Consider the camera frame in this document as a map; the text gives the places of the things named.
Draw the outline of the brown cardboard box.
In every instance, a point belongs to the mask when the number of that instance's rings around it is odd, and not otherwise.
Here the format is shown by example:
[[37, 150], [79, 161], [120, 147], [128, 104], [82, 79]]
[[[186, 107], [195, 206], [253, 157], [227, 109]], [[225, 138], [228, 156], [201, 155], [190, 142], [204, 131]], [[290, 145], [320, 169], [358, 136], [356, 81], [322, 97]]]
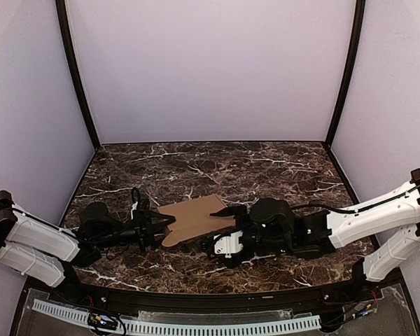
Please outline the brown cardboard box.
[[162, 246], [170, 248], [189, 239], [234, 227], [233, 217], [210, 216], [225, 207], [224, 201], [215, 194], [158, 207], [160, 214], [176, 219], [164, 230]]

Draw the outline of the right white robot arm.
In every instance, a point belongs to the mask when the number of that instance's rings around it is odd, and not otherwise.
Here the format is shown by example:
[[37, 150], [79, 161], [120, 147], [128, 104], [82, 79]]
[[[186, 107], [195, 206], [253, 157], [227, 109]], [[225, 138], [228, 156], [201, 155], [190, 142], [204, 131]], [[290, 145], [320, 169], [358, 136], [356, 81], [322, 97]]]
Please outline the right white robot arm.
[[261, 252], [313, 260], [394, 229], [386, 243], [353, 265], [350, 281], [323, 291], [322, 298], [330, 304], [357, 301], [420, 250], [420, 169], [413, 170], [411, 179], [400, 187], [367, 202], [342, 209], [317, 203], [311, 207], [317, 211], [305, 216], [295, 214], [297, 206], [274, 198], [259, 199], [251, 208], [225, 207], [213, 217], [233, 217], [235, 229], [205, 239], [202, 249], [227, 268]]

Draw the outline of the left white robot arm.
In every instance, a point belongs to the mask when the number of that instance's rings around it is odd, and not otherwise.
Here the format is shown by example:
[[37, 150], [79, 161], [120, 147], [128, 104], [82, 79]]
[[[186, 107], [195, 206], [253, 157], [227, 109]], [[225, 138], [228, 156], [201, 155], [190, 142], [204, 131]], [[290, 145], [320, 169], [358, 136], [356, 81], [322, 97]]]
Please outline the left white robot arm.
[[137, 188], [131, 191], [130, 218], [111, 216], [103, 202], [88, 204], [80, 212], [75, 230], [62, 228], [31, 215], [0, 190], [0, 263], [56, 288], [75, 279], [76, 267], [89, 267], [102, 250], [137, 244], [141, 251], [161, 244], [159, 236], [175, 217], [151, 210]]

